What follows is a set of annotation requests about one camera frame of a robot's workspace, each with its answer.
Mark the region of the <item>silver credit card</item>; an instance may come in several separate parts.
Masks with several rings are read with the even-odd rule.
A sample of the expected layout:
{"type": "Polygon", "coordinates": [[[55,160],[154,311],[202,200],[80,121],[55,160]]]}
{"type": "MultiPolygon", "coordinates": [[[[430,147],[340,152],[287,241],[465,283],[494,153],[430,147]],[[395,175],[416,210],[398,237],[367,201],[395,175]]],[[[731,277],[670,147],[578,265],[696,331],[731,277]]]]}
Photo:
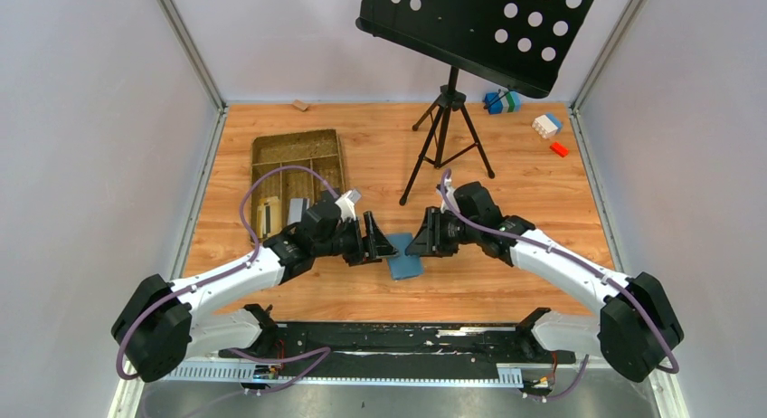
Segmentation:
{"type": "Polygon", "coordinates": [[[289,200],[287,225],[299,223],[310,206],[311,200],[309,198],[291,198],[289,200]]]}

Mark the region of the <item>blue leather card holder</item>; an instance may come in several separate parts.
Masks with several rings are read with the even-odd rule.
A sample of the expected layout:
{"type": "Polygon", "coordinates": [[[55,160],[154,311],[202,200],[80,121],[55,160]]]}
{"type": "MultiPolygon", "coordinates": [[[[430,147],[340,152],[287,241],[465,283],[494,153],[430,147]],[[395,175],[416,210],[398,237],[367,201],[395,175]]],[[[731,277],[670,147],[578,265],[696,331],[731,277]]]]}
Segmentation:
{"type": "Polygon", "coordinates": [[[407,255],[406,249],[413,241],[411,233],[391,233],[386,235],[389,242],[397,250],[397,254],[387,260],[392,280],[409,280],[420,277],[424,272],[421,259],[415,255],[407,255]]]}

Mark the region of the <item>gold credit card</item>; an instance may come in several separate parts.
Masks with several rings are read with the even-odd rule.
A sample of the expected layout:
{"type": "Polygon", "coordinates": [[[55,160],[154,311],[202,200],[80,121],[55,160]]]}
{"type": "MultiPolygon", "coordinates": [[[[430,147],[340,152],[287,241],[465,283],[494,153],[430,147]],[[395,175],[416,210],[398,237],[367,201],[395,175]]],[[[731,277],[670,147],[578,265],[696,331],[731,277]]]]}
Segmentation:
{"type": "Polygon", "coordinates": [[[256,231],[260,240],[266,240],[282,230],[282,203],[277,196],[261,198],[256,209],[256,231]]]}

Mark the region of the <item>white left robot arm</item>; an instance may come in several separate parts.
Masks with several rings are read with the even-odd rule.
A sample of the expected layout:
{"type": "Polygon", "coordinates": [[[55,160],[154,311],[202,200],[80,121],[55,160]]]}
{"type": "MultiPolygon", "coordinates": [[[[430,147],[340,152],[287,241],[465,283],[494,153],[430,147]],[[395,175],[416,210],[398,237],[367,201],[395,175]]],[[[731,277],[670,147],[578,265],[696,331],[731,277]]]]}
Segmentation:
{"type": "Polygon", "coordinates": [[[322,257],[348,266],[398,255],[371,212],[361,217],[346,199],[321,201],[234,261],[192,278],[144,278],[111,328],[118,343],[120,378],[154,382],[184,360],[258,343],[267,321],[254,307],[229,314],[220,309],[259,290],[271,289],[309,271],[322,257]]]}

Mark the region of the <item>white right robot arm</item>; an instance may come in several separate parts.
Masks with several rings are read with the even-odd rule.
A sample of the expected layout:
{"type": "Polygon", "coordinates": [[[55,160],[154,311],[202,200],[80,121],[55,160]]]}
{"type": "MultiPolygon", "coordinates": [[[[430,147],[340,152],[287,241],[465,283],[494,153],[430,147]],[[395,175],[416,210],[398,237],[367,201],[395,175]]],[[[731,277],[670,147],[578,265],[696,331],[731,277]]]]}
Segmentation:
{"type": "Polygon", "coordinates": [[[604,268],[548,237],[516,215],[492,214],[487,224],[439,207],[427,208],[406,254],[450,257],[474,243],[489,257],[529,271],[579,301],[591,315],[547,310],[531,325],[545,350],[602,356],[620,375],[642,382],[654,370],[680,370],[673,350],[684,331],[660,281],[604,268]]]}

